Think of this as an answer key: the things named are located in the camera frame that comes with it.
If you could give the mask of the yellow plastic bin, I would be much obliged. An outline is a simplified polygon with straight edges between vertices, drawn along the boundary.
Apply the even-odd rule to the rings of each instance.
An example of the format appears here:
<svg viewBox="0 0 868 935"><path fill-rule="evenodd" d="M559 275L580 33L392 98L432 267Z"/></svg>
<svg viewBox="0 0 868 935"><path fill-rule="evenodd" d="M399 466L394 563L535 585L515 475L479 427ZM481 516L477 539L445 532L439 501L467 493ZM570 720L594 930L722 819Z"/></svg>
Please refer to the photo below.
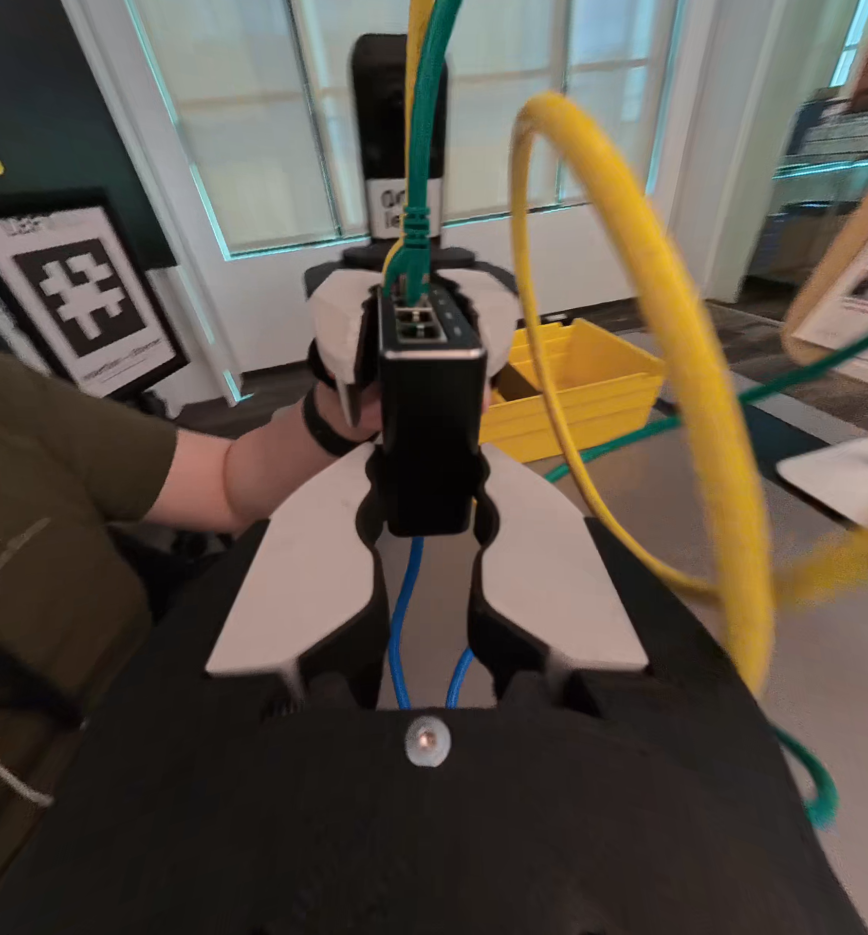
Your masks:
<svg viewBox="0 0 868 935"><path fill-rule="evenodd" d="M665 381L663 361L590 321L548 323L539 332L579 450L647 424ZM520 463L561 454L524 328L516 330L509 362L498 372L479 440Z"/></svg>

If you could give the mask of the black ethernet switch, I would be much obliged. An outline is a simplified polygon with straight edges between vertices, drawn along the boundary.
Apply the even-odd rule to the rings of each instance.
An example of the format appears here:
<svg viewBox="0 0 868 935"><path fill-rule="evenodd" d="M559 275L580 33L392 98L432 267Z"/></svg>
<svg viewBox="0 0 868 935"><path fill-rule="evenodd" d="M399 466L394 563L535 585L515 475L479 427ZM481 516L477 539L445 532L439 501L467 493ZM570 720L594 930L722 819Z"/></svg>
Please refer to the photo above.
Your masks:
<svg viewBox="0 0 868 935"><path fill-rule="evenodd" d="M449 279L419 304L378 299L381 451L371 476L389 532L402 539L467 530L481 483L487 350L476 314Z"/></svg>

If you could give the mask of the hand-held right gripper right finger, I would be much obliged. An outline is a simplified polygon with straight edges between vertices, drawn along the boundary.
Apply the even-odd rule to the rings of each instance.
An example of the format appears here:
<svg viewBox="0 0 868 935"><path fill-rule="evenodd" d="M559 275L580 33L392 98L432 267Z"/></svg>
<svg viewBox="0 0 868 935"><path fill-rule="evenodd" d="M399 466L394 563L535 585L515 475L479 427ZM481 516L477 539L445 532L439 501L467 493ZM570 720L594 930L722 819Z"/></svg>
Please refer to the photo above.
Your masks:
<svg viewBox="0 0 868 935"><path fill-rule="evenodd" d="M491 674L642 672L638 634L581 510L496 446L480 449L469 647Z"/></svg>

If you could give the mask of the person's olive clothing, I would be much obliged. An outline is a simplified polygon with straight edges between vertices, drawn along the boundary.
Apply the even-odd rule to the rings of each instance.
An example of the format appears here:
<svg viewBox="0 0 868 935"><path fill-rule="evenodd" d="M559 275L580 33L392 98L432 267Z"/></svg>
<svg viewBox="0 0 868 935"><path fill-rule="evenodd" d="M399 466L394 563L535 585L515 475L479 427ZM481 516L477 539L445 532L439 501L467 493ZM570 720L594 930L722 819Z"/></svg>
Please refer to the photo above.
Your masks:
<svg viewBox="0 0 868 935"><path fill-rule="evenodd" d="M158 496L174 442L170 424L0 353L0 763L46 798L189 578L124 530Z"/></svg>

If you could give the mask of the white framed window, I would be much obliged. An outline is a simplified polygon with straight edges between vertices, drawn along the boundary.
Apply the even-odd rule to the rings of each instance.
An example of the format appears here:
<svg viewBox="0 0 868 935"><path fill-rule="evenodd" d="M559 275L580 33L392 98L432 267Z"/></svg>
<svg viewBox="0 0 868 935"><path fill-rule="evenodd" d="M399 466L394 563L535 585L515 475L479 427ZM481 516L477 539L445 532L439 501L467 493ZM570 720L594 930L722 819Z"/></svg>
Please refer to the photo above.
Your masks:
<svg viewBox="0 0 868 935"><path fill-rule="evenodd" d="M134 42L224 256L369 232L353 48L408 2L75 2L100 52ZM655 184L684 2L462 2L447 51L441 217L505 214L513 119L560 92Z"/></svg>

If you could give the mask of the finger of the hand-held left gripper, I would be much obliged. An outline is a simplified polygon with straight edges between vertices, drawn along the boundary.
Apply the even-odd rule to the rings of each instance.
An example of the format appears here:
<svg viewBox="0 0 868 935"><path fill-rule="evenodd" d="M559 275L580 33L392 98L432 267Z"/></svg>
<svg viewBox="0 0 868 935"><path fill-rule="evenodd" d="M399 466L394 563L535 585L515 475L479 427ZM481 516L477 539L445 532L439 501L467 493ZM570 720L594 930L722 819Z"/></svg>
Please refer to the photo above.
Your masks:
<svg viewBox="0 0 868 935"><path fill-rule="evenodd" d="M323 367L339 396L343 418L350 429L361 418L361 393L367 302L381 285L376 272L331 272L311 296L311 320Z"/></svg>
<svg viewBox="0 0 868 935"><path fill-rule="evenodd" d="M448 267L440 270L440 279L451 283L465 301L486 350L486 378L494 381L510 360L521 317L519 298L490 271L479 268Z"/></svg>

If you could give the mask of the framed marker poster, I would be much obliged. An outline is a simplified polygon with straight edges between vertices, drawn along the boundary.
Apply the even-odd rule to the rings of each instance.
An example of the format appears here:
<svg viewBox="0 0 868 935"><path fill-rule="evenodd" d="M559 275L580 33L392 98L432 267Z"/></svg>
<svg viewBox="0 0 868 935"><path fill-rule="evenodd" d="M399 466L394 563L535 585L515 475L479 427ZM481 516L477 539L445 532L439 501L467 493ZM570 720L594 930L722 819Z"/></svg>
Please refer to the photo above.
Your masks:
<svg viewBox="0 0 868 935"><path fill-rule="evenodd" d="M0 350L130 401L189 359L117 220L95 191L0 197Z"/></svg>

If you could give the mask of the person's left forearm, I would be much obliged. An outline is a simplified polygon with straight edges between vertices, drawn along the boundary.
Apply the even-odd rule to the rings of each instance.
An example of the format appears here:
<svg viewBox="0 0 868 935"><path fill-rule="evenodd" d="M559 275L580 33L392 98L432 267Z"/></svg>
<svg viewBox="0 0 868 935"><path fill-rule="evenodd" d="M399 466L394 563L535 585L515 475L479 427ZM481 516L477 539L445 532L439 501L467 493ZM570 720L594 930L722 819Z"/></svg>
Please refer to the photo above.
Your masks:
<svg viewBox="0 0 868 935"><path fill-rule="evenodd" d="M269 518L332 460L311 436L300 404L237 439L180 430L144 518L169 528L239 533Z"/></svg>

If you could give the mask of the person's left hand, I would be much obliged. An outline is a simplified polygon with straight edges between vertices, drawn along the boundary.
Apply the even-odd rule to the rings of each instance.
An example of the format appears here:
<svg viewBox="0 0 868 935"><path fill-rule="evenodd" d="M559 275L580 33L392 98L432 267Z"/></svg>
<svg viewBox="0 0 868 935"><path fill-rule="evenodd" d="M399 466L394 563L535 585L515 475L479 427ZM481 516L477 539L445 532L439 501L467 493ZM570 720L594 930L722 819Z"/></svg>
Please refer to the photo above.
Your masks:
<svg viewBox="0 0 868 935"><path fill-rule="evenodd" d="M380 387L373 383L349 396L318 381L275 424L288 460L329 464L381 435Z"/></svg>

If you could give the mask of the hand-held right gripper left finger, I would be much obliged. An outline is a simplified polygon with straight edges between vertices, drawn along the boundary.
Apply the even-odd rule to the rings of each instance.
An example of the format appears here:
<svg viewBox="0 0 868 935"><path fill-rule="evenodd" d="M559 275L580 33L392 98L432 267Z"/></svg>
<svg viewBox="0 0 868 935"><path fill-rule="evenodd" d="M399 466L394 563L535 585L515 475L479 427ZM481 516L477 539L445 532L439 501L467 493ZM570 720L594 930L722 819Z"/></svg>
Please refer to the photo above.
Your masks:
<svg viewBox="0 0 868 935"><path fill-rule="evenodd" d="M358 677L381 662L389 616L367 442L271 515L222 632L211 676Z"/></svg>

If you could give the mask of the metal storage shelf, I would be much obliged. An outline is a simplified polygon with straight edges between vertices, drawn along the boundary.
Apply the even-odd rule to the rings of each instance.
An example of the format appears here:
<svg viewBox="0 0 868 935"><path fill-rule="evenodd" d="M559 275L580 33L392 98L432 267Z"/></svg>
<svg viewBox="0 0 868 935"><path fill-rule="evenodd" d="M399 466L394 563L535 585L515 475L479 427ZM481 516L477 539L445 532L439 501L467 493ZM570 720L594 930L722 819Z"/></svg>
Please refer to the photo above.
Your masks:
<svg viewBox="0 0 868 935"><path fill-rule="evenodd" d="M868 194L868 111L849 104L815 100L798 112L747 280L800 286Z"/></svg>

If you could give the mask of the wooden display board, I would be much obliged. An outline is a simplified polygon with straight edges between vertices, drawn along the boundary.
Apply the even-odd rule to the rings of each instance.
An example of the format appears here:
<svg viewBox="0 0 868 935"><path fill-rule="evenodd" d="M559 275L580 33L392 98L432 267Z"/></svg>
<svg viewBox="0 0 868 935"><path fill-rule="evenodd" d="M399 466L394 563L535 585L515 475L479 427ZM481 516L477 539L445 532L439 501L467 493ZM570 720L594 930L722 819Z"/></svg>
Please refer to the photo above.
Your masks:
<svg viewBox="0 0 868 935"><path fill-rule="evenodd" d="M805 343L794 336L795 328L868 242L868 194L849 216L832 241L813 274L791 303L782 331L782 346L799 367L801 382L817 382L828 377L848 380L868 391L868 335L838 350Z"/></svg>

